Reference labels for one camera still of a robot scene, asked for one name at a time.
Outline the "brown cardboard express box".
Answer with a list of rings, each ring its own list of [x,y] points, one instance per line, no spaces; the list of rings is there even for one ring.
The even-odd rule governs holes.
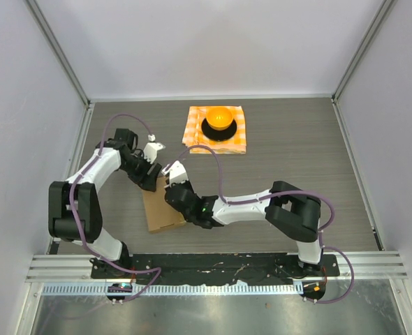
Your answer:
[[[149,233],[159,233],[185,225],[184,217],[165,201],[166,177],[158,177],[156,191],[143,191],[143,202]]]

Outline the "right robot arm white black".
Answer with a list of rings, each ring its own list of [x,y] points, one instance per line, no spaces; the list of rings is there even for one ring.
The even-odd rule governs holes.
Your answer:
[[[165,187],[165,202],[186,222],[212,229],[246,221],[264,221],[297,244],[299,270],[312,276],[323,267],[318,237],[321,200],[284,182],[253,195],[220,198],[197,195],[190,182]]]

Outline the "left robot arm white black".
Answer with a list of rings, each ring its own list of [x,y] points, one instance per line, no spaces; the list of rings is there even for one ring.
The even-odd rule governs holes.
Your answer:
[[[156,162],[165,148],[149,135],[149,142],[138,148],[138,135],[118,128],[115,136],[98,144],[91,158],[65,181],[54,181],[48,193],[48,231],[54,238],[87,246],[90,253],[103,261],[115,278],[126,277],[131,258],[126,244],[103,228],[98,192],[110,175],[122,170],[144,191],[156,191],[162,169]]]

